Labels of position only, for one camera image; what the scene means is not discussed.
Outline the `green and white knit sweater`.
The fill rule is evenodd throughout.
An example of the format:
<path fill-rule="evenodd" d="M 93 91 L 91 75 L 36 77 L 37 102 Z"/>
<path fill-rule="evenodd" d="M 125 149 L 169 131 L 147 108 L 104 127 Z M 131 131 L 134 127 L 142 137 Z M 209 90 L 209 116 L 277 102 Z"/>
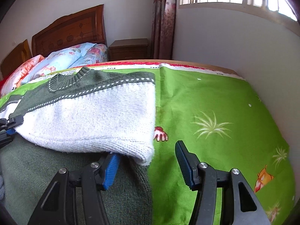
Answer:
<path fill-rule="evenodd" d="M 23 94 L 1 99 L 1 117 L 21 115 L 14 140 L 1 150 L 1 205 L 17 224 L 27 224 L 54 174 L 80 170 L 102 154 L 121 163 L 103 198 L 111 224 L 151 224 L 147 175 L 154 146 L 155 75 L 81 68 L 57 74 Z"/>

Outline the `pink floral pillow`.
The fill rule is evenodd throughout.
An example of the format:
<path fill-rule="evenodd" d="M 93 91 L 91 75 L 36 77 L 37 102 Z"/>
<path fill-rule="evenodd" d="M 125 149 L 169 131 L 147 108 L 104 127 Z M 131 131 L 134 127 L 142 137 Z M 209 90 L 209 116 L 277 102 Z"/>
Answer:
<path fill-rule="evenodd" d="M 42 55 L 37 55 L 23 64 L 21 64 L 14 72 L 1 81 L 1 97 L 9 94 L 16 88 L 20 87 L 21 81 L 28 75 L 34 66 L 38 65 L 43 59 Z"/>

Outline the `green cartoon bed sheet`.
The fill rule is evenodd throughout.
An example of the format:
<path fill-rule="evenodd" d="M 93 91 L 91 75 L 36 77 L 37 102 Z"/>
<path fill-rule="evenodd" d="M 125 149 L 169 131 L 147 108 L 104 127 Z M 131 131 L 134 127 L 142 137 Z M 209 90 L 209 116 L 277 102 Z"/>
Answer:
<path fill-rule="evenodd" d="M 216 169 L 238 168 L 270 223 L 285 221 L 295 193 L 289 146 L 248 82 L 234 75 L 169 65 L 124 63 L 92 69 L 155 76 L 154 154 L 147 168 L 151 224 L 187 224 L 192 214 L 195 193 L 185 186 L 179 170 L 174 152 L 177 140 Z M 41 77 L 14 92 L 23 94 L 30 85 L 37 87 L 57 74 L 74 75 L 79 70 Z"/>

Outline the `blue floral quilt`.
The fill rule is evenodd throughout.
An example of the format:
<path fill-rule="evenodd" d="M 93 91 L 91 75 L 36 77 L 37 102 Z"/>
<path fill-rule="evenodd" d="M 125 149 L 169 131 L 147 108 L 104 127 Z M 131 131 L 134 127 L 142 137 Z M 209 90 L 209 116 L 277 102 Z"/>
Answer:
<path fill-rule="evenodd" d="M 104 44 L 83 43 L 50 53 L 38 62 L 20 81 L 24 85 L 52 72 L 108 61 L 108 48 Z"/>

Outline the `wooden headboard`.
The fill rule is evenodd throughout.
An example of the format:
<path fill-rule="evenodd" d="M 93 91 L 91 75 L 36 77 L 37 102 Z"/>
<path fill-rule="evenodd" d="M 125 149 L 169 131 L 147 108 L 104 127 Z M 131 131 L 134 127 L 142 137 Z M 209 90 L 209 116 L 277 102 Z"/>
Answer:
<path fill-rule="evenodd" d="M 63 16 L 32 36 L 33 56 L 43 55 L 82 43 L 107 44 L 104 5 Z"/>

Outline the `wooden nightstand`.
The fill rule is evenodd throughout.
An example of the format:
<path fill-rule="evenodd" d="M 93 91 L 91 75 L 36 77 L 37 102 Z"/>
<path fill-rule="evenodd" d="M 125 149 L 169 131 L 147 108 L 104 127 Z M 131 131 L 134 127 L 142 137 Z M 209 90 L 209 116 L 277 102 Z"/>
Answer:
<path fill-rule="evenodd" d="M 108 48 L 109 60 L 147 59 L 148 48 L 146 38 L 115 40 Z"/>

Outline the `pink floral curtain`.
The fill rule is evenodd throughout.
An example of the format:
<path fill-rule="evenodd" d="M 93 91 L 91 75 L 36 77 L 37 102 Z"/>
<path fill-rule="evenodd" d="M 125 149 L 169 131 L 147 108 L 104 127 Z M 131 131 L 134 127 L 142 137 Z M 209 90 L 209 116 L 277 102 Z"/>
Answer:
<path fill-rule="evenodd" d="M 172 59 L 176 0 L 154 0 L 151 30 L 151 57 Z"/>

